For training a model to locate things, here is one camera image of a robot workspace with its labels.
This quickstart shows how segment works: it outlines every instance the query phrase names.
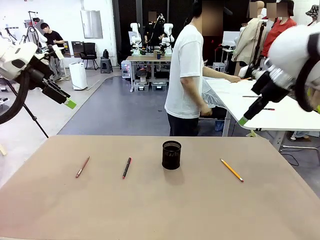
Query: red shirt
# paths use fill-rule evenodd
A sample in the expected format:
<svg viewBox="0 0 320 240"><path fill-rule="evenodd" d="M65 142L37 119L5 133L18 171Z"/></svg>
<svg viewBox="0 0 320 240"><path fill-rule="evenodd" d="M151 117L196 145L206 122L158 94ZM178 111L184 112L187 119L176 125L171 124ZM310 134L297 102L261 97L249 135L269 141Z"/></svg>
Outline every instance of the red shirt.
<svg viewBox="0 0 320 240"><path fill-rule="evenodd" d="M296 25L297 23L293 21L290 17L284 24L280 24L280 20L276 21L275 24L273 25L273 28L271 28L270 32L266 36L261 54L267 57L271 44L274 42L274 40L285 30Z"/></svg>

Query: person in red shirt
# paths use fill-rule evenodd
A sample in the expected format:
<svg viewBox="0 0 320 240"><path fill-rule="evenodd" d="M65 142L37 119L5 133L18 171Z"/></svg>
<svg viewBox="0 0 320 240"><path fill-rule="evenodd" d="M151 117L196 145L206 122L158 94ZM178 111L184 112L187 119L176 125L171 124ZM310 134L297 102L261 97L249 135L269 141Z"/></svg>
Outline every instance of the person in red shirt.
<svg viewBox="0 0 320 240"><path fill-rule="evenodd" d="M268 57L268 52L269 52L269 49L270 49L272 43L281 33L283 33L288 28L291 28L291 27L297 25L297 23L291 19L291 16L294 15L294 6L295 6L294 1L281 0L280 3L287 3L287 16L282 16L281 20L279 20L277 18L277 20L274 23L273 27L271 28L270 32L266 36L266 39L265 39L265 42L263 45L263 50L261 53L264 57Z"/></svg>

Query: white wall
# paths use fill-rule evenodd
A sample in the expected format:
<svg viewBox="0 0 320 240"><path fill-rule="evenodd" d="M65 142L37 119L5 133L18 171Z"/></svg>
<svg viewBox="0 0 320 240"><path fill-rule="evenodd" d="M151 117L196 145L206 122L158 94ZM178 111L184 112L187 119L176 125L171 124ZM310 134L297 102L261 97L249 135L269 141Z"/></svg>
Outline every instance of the white wall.
<svg viewBox="0 0 320 240"><path fill-rule="evenodd" d="M312 18L306 15L312 5L319 5L320 0L293 0L294 1L294 16L293 20L296 21L298 25L308 25L312 22Z"/></svg>
<svg viewBox="0 0 320 240"><path fill-rule="evenodd" d="M99 10L101 15L103 39L85 39L81 20L81 9ZM100 57L105 49L108 50L112 65L117 64L117 49L112 0L0 0L1 25L24 28L24 21L29 19L28 11L38 12L37 16L52 30L57 31L65 41L84 41L96 43L97 56ZM80 58L65 58L69 64Z"/></svg>

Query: black pen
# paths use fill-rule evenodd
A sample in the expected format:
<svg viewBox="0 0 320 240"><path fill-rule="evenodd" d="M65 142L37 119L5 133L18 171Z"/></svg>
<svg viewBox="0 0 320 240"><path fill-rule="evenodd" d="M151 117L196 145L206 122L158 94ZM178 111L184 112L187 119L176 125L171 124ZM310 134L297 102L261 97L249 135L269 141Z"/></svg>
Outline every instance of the black pen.
<svg viewBox="0 0 320 240"><path fill-rule="evenodd" d="M126 175L127 175L127 172L128 172L128 169L129 169L129 166L130 166L130 163L131 163L131 160L132 160L131 157L129 157L128 162L126 163L126 166L125 166L123 175L122 175L122 179L125 179L125 178L126 178Z"/></svg>

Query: black office chair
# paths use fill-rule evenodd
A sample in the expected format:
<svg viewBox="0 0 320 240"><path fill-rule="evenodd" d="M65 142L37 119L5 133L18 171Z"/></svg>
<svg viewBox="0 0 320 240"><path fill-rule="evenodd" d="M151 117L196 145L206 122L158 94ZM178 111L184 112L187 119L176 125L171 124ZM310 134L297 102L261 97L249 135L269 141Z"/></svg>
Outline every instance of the black office chair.
<svg viewBox="0 0 320 240"><path fill-rule="evenodd" d="M84 42L83 43L83 51L80 52L80 57L84 62L86 60L86 67L88 69L88 61L92 60L94 70L99 68L96 59L97 59L97 52L96 52L96 44L94 42Z"/></svg>

